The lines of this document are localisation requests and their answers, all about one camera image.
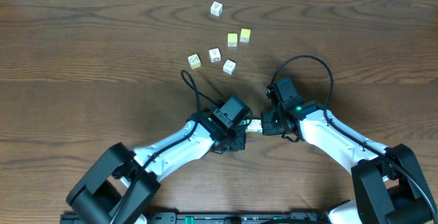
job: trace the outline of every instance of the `black clamp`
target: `black clamp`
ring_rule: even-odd
[[[266,87],[266,96],[272,101],[272,109],[261,113],[263,135],[281,135],[291,142],[302,140],[299,122],[307,114],[322,109],[317,101],[305,103],[290,78],[282,79]],[[288,134],[295,134],[292,139]]]
[[[251,109],[237,96],[232,96],[220,108],[205,110],[199,123],[210,133],[214,141],[212,152],[239,151],[245,149],[246,127],[240,125]],[[194,120],[192,114],[188,120]]]
[[[133,160],[132,152],[122,143],[113,145],[70,191],[66,201],[85,223],[108,224],[122,199],[107,180],[108,177],[125,177],[131,181],[137,175],[143,174],[132,186],[132,194],[119,210],[114,224],[134,223],[160,187],[155,174],[144,173],[140,169],[140,165]]]
[[[429,199],[432,193],[415,154],[404,144],[388,148],[385,156],[410,172]],[[426,223],[432,213],[418,189],[405,177],[394,172],[380,156],[363,160],[351,168],[357,211],[362,223],[407,224]],[[398,179],[398,185],[386,188],[382,177]]]

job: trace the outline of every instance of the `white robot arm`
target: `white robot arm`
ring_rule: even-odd
[[[353,178],[357,202],[348,201],[327,212],[333,224],[425,223],[436,212],[432,194],[412,150],[404,145],[390,148],[351,129],[317,101],[305,103],[290,78],[270,84],[266,94],[273,109],[261,113],[263,134],[279,135],[292,142],[303,140],[315,145],[343,166]],[[295,134],[296,140],[288,134]],[[410,172],[420,189],[388,159]],[[399,185],[386,189],[386,180]]]
[[[163,178],[209,151],[244,149],[246,126],[239,124],[248,113],[249,107],[233,96],[199,119],[193,114],[182,129],[153,145],[129,151],[118,143],[70,191],[67,203],[85,223],[145,224],[142,213]],[[110,176],[128,187],[124,197],[108,182]]]

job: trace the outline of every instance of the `small cube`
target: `small cube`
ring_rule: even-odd
[[[236,65],[235,62],[227,60],[225,62],[225,65],[224,65],[224,72],[232,75],[234,73],[234,70],[235,70],[235,65]]]
[[[213,2],[211,5],[210,12],[213,15],[219,16],[222,13],[222,4],[219,2]]]
[[[210,56],[211,62],[218,62],[220,61],[220,52],[219,49],[210,49],[208,51],[208,54]]]
[[[228,34],[228,47],[237,47],[237,34]]]
[[[261,128],[261,120],[253,119],[251,124],[246,128],[247,132],[263,132],[263,128]]]
[[[195,68],[201,66],[201,60],[199,59],[197,54],[189,56],[189,64],[190,64],[190,67],[192,67],[192,69],[195,69]]]
[[[240,32],[240,41],[249,42],[249,36],[251,35],[250,29],[242,29]]]

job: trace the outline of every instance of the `green connector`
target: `green connector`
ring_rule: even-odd
[[[279,220],[279,219],[282,219],[282,218],[280,216],[274,217],[274,220]]]
[[[194,217],[192,217],[192,216],[185,217],[184,224],[194,224]]]
[[[239,125],[246,125],[246,124],[248,124],[248,122],[249,121],[247,121],[247,120],[243,120],[243,121],[240,121]]]

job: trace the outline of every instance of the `wooden table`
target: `wooden table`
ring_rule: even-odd
[[[213,1],[224,4],[212,16]],[[249,44],[227,34],[252,29]],[[111,145],[164,138],[195,111],[190,72],[214,99],[237,93],[259,116],[292,56],[335,76],[330,109],[357,131],[414,150],[438,199],[438,0],[0,0],[0,223],[57,223],[65,197]],[[233,75],[212,64],[237,62]],[[290,64],[308,100],[329,78]],[[305,142],[249,134],[162,182],[153,205],[179,211],[288,211],[354,199],[350,175]]]

